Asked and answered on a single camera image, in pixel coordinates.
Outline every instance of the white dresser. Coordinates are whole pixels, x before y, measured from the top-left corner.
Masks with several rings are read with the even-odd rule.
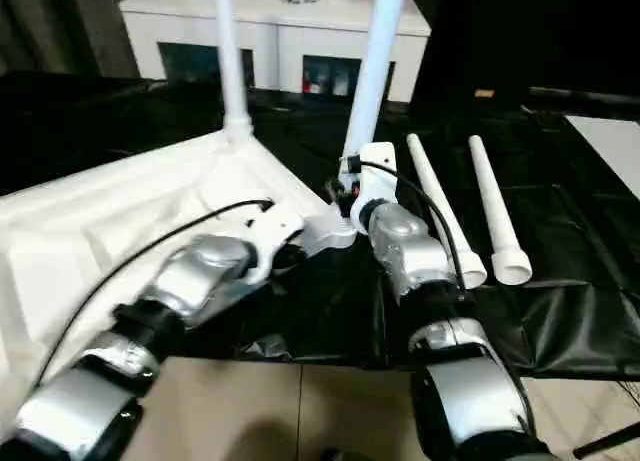
[[[374,0],[233,0],[247,84],[351,95],[367,46]],[[214,0],[120,3],[140,74],[153,79],[218,75]],[[391,54],[387,98],[411,100],[431,29],[406,0]]]

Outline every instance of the white pole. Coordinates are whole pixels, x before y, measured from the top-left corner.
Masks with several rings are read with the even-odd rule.
[[[345,157],[358,154],[362,146],[373,141],[403,5],[404,0],[375,0],[367,53],[360,68],[344,144]],[[348,175],[341,174],[340,179],[350,184]]]
[[[411,152],[413,164],[415,165],[416,172],[418,173],[422,189],[424,189],[424,192],[433,199],[433,202],[436,203],[436,206],[438,206],[444,216],[444,219],[449,225],[453,241],[456,245],[458,258],[460,259],[460,267],[462,268],[464,284],[469,289],[477,288],[487,279],[487,270],[484,268],[480,256],[471,251],[471,247],[462,232],[460,223],[458,223],[458,219],[451,209],[451,205],[440,186],[440,182],[438,181],[438,177],[429,162],[429,158],[427,158],[427,154],[422,148],[420,138],[415,134],[410,134],[407,136],[407,143],[409,144],[409,151]],[[442,224],[440,224],[440,221],[438,221],[435,216],[434,222],[438,229],[438,234],[440,235],[440,241],[442,241],[442,244],[447,250],[449,265],[453,268],[454,265],[451,257],[451,246],[447,243],[447,238],[444,234],[444,230],[442,229]]]
[[[527,254],[520,249],[520,243],[513,230],[509,212],[502,199],[500,187],[480,136],[471,136],[469,147],[478,178],[484,214],[491,234],[493,244],[491,262],[496,278],[508,285],[526,283],[531,278],[531,263]]]
[[[218,24],[218,62],[224,98],[224,129],[231,141],[251,134],[251,118],[247,113],[244,76],[240,50],[236,45],[231,0],[215,0]]]

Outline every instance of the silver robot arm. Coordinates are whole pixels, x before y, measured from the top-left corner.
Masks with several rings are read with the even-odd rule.
[[[24,403],[0,459],[120,459],[143,416],[138,400],[174,346],[263,282],[302,226],[276,205],[256,218],[249,240],[203,235],[173,253],[134,303],[114,310],[113,326]]]
[[[366,146],[361,157],[388,166],[393,158],[385,144]],[[350,214],[390,280],[409,358],[421,366],[412,373],[412,398],[425,455],[432,461],[556,460],[536,437],[519,378],[490,343],[472,303],[461,299],[440,242],[397,204],[395,180],[361,169],[360,201]]]

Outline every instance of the black tarp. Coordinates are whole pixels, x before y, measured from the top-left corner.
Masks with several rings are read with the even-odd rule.
[[[349,103],[250,93],[258,139],[327,199]],[[11,75],[0,79],[9,193],[220,128],[214,85]],[[411,113],[389,105],[376,140],[421,139],[485,266],[491,245],[467,148],[483,136],[534,269],[524,286],[490,276],[470,293],[494,342],[521,374],[640,379],[640,202],[557,113],[483,109]],[[416,200],[399,199],[419,212]],[[176,354],[397,368],[397,308],[366,239],[321,253],[192,333]]]

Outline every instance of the beige floor tile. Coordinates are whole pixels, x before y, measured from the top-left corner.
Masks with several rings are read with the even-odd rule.
[[[640,412],[611,382],[524,379],[536,417],[538,435],[564,458],[577,446],[640,420]],[[594,455],[590,461],[638,461],[635,441]]]
[[[373,461],[424,461],[408,383],[403,373],[305,366],[298,459],[318,461],[334,447]]]
[[[300,368],[170,359],[126,461],[293,461]]]

